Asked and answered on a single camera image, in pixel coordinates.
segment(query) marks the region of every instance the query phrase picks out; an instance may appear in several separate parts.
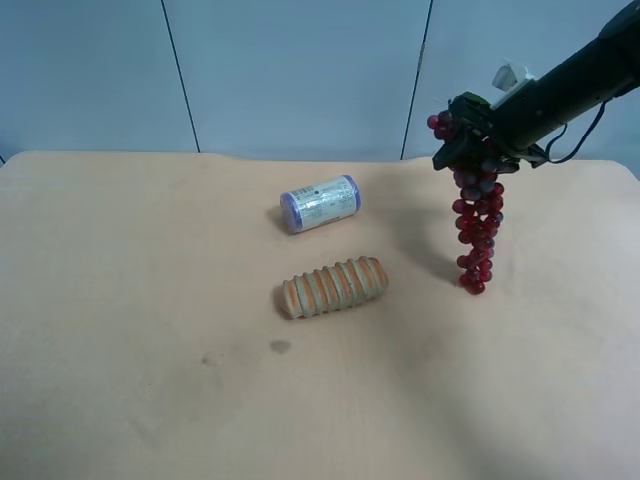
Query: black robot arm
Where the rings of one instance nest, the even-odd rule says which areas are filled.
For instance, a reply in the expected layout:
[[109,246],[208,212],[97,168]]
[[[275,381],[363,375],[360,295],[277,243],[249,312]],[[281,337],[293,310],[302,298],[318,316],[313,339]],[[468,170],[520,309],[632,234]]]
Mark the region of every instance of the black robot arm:
[[535,168],[549,153],[536,144],[571,120],[640,86],[640,0],[622,9],[598,37],[539,80],[528,80],[491,105],[469,92],[449,104],[445,144],[436,170],[474,168],[499,160],[511,173],[521,159]]

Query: purple can lid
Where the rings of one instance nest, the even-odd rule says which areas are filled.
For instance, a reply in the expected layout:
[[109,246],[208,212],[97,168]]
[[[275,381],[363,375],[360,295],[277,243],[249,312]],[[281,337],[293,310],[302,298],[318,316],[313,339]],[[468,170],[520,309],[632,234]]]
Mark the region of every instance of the purple can lid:
[[302,230],[302,217],[293,195],[289,192],[280,195],[280,208],[289,233],[298,233]]
[[351,187],[353,187],[353,193],[356,196],[356,212],[357,212],[358,210],[360,210],[360,205],[362,205],[362,201],[360,200],[360,190],[358,189],[356,182],[354,182],[353,178],[351,178],[351,175],[343,175],[343,177],[346,178],[351,184]]

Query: can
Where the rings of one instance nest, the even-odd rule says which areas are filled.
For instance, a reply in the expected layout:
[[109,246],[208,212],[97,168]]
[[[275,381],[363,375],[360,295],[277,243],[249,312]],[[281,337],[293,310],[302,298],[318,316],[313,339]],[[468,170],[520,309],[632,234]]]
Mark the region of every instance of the can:
[[291,234],[353,215],[360,205],[360,190],[350,175],[280,195],[280,208]]

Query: ridged wooden cylinder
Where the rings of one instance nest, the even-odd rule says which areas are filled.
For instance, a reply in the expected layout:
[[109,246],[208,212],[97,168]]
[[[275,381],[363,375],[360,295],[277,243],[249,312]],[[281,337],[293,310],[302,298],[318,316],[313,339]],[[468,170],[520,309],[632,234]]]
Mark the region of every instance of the ridged wooden cylinder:
[[377,259],[349,259],[285,280],[282,308],[291,318],[342,310],[379,297],[388,284],[387,274]]

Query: table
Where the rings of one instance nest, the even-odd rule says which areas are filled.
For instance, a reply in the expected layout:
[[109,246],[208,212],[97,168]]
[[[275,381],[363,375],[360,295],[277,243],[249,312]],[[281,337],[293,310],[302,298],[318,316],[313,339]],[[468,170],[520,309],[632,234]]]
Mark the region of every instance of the table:
[[[289,236],[283,191],[351,174]],[[494,280],[454,285],[449,172],[27,152],[0,169],[0,477],[640,475],[640,188],[572,161],[505,177]],[[282,280],[374,256],[385,295],[288,321]]]

